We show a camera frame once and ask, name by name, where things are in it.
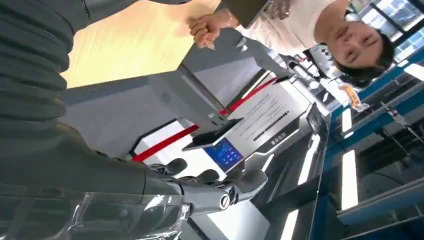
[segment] window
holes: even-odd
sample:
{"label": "window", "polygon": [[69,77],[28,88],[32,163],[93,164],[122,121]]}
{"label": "window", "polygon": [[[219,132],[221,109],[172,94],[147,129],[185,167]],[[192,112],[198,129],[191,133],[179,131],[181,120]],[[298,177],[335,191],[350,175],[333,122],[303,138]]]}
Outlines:
{"label": "window", "polygon": [[395,60],[400,62],[424,46],[424,28],[404,41],[395,49]]}
{"label": "window", "polygon": [[374,0],[373,2],[405,31],[424,19],[424,14],[407,0]]}
{"label": "window", "polygon": [[359,15],[362,21],[375,29],[380,29],[381,32],[387,35],[392,41],[395,41],[402,33],[388,22],[380,13],[368,5]]}
{"label": "window", "polygon": [[364,23],[379,29],[392,42],[396,41],[397,62],[424,46],[424,28],[421,28],[424,14],[408,0],[372,0],[359,16]]}

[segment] black hair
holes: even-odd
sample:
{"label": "black hair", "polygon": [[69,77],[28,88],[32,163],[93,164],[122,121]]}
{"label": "black hair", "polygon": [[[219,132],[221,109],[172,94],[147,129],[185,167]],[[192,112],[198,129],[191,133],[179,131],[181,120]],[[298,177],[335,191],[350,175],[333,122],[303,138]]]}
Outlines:
{"label": "black hair", "polygon": [[337,68],[344,73],[344,75],[340,77],[342,81],[357,88],[366,88],[371,84],[373,79],[378,78],[390,68],[393,58],[395,57],[395,47],[386,35],[382,34],[379,30],[377,30],[377,33],[382,39],[383,48],[376,66],[352,68],[344,66],[334,60]]}

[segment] wooden table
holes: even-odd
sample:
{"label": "wooden table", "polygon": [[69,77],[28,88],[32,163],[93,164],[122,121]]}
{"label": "wooden table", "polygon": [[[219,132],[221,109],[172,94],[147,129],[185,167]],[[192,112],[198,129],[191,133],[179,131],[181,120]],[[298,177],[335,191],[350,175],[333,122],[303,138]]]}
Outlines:
{"label": "wooden table", "polygon": [[140,0],[79,31],[62,73],[68,88],[175,71],[193,44],[189,19],[211,14],[220,0],[166,5]]}

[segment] woman's hand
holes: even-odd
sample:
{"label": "woman's hand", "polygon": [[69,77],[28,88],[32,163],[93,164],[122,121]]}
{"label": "woman's hand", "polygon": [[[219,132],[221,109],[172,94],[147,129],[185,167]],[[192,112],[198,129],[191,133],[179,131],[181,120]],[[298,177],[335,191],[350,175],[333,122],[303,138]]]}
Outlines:
{"label": "woman's hand", "polygon": [[221,19],[219,15],[212,14],[190,22],[190,34],[194,36],[194,42],[200,49],[214,48],[214,41],[220,36],[223,21],[225,19]]}

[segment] gray sleeve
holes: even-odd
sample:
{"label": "gray sleeve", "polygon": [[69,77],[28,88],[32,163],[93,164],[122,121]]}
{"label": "gray sleeve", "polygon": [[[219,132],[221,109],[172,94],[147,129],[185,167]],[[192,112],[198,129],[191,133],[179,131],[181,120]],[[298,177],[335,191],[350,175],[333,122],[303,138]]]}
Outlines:
{"label": "gray sleeve", "polygon": [[[49,2],[72,5],[66,14]],[[81,0],[0,2],[0,183],[142,194],[146,170],[98,154],[58,122]]]}

